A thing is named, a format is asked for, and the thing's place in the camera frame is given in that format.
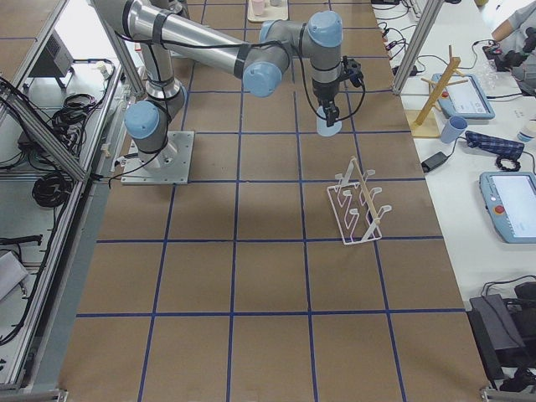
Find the paper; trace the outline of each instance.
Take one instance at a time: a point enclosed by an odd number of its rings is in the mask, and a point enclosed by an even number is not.
[[[0,257],[0,300],[2,300],[28,272],[11,252]]]

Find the metal mounting plate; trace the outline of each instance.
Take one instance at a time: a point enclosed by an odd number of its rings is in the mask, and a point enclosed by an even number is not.
[[[190,162],[193,150],[193,131],[170,131],[167,136],[178,149],[173,164],[159,170],[146,170],[144,167],[121,178],[123,184],[152,185],[152,184],[188,184]],[[137,152],[132,142],[129,153]],[[124,172],[130,172],[141,166],[138,158],[127,159]]]

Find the robotic arm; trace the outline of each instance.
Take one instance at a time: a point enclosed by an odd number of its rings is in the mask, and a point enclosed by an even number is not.
[[[179,3],[177,0],[93,0],[93,3],[100,17],[116,33],[142,44],[148,100],[137,102],[126,113],[126,128],[138,146],[142,161],[160,152],[164,155],[159,159],[165,159],[166,152],[173,153],[166,149],[167,125],[183,107],[186,90],[174,77],[170,50],[234,75],[243,81],[246,90],[259,97],[274,92],[293,55],[309,58],[313,93],[319,106],[317,117],[327,127],[338,123],[339,109],[334,98],[340,83],[345,80],[351,80],[355,86],[363,83],[359,63],[341,58],[343,23],[335,12],[316,13],[308,23],[281,20],[264,23],[260,44],[250,44],[183,18],[183,10],[188,12],[184,0]],[[147,117],[150,109],[158,116]]]

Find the black cable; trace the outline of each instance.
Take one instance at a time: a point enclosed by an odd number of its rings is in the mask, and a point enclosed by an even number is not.
[[[475,65],[477,65],[478,53],[475,52],[475,46],[477,46],[478,44],[481,44],[482,42],[496,43],[495,40],[493,39],[481,39],[481,40],[477,40],[476,42],[473,42],[473,44],[471,45],[471,51],[475,55],[475,59],[472,62],[472,66],[471,67],[458,67],[459,70],[471,70],[475,67]]]
[[[145,166],[147,166],[149,163],[151,163],[152,161],[154,161],[157,156],[159,155],[160,152],[158,153],[155,153],[151,159],[149,159],[147,162],[143,163],[142,165],[138,166],[137,168],[135,169],[132,169],[132,170],[129,170],[128,172],[123,172],[123,173],[120,173],[120,174],[117,174],[116,176],[112,176],[111,178],[108,178],[108,188],[111,188],[111,181],[112,180],[119,180],[119,178],[121,176],[125,176],[126,174],[130,174],[130,173],[134,173],[138,170],[140,170],[141,168],[144,168]]]
[[[458,140],[464,140],[464,141],[467,141],[467,139],[465,137],[458,137],[455,141],[454,141],[454,145],[452,146],[452,150],[451,150],[451,153],[449,153],[446,158],[448,159],[449,157],[451,157],[453,154],[454,154],[454,151],[456,150],[456,144],[458,143]]]
[[[392,21],[393,19],[399,19],[399,18],[405,17],[406,15],[408,15],[409,12],[410,12],[410,9],[408,8],[407,10],[405,10],[405,13],[404,13],[404,14],[399,15],[398,17],[393,17],[393,18],[376,18],[376,19],[378,19],[379,21]]]
[[[444,61],[441,57],[436,56],[435,54],[422,54],[421,56],[417,57],[417,60],[420,59],[421,57],[433,57],[434,59],[441,60],[443,63],[445,63],[445,65],[449,65],[449,64],[448,64],[446,61]]]
[[[32,189],[35,202],[45,208],[56,208],[69,199],[73,183],[61,171],[51,172],[39,178]]]
[[[18,158],[15,162],[12,162],[12,163],[9,163],[8,165],[4,165],[5,163],[8,163],[10,161],[12,161],[13,159],[15,158]],[[11,157],[9,158],[8,160],[6,161],[2,161],[0,162],[0,170],[11,170],[15,167],[17,167],[18,165],[22,164],[24,162],[24,158],[26,157],[26,152],[19,152],[17,155],[15,155],[14,157]]]

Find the person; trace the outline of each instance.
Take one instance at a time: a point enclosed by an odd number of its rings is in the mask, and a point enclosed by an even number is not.
[[[536,1],[513,13],[492,32],[492,37],[500,43],[502,54],[510,50],[521,52],[527,39],[527,28],[536,29]],[[519,67],[512,67],[512,75],[521,88],[536,89],[536,55],[532,53]]]

